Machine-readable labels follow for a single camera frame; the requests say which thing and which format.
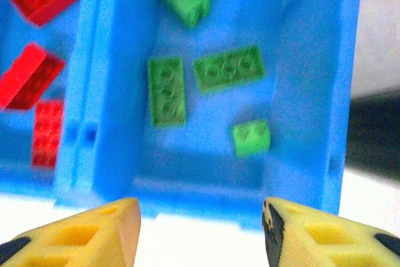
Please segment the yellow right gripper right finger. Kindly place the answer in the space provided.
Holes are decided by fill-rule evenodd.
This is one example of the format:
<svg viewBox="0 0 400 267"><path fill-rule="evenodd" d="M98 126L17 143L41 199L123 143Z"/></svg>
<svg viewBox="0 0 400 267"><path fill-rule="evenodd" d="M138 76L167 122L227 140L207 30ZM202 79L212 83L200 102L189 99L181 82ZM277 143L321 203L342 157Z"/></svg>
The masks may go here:
<svg viewBox="0 0 400 267"><path fill-rule="evenodd" d="M269 266L399 266L399 237L292 201L267 197L262 226Z"/></svg>

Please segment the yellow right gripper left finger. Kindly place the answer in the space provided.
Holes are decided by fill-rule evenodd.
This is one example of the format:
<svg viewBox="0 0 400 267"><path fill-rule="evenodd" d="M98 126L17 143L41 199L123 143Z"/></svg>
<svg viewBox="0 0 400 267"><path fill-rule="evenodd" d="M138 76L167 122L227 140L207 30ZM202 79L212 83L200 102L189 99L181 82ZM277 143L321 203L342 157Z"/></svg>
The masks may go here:
<svg viewBox="0 0 400 267"><path fill-rule="evenodd" d="M122 198L1 244L1 266L133 266L140 227L138 199Z"/></svg>

